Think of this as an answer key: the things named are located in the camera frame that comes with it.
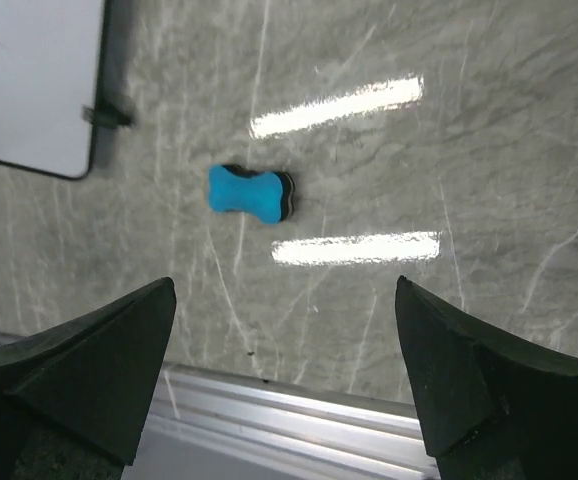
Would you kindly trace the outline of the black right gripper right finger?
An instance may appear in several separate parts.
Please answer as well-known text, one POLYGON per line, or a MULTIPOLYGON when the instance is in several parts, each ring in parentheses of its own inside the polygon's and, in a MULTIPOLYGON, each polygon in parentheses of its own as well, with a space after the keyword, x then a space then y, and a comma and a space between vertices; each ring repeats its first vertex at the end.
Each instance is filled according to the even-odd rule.
POLYGON ((427 454, 443 479, 578 479, 578 358, 406 277, 395 315, 427 454))

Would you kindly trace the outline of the blue whiteboard eraser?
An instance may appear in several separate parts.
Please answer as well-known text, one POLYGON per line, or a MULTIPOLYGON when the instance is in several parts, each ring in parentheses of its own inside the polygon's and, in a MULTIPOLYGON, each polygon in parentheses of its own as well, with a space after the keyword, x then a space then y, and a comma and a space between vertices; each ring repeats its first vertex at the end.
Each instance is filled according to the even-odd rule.
POLYGON ((267 225, 293 214, 295 184, 280 171, 254 171, 237 164, 214 165, 208 172, 208 204, 214 212, 243 212, 267 225))

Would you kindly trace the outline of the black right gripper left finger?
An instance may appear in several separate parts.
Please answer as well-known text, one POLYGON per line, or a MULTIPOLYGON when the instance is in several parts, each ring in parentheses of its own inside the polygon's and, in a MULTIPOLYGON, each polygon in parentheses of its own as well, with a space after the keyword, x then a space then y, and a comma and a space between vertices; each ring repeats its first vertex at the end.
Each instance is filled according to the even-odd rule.
POLYGON ((0 346, 0 479, 118 479, 132 465, 176 311, 155 280, 0 346))

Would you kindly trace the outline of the black framed whiteboard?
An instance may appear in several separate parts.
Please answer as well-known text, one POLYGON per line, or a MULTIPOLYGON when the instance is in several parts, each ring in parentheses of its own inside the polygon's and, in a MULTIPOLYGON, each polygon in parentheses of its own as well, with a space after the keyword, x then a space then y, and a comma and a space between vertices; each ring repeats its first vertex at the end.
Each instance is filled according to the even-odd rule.
POLYGON ((133 123, 104 92, 109 1, 0 1, 0 164, 67 180, 133 123))

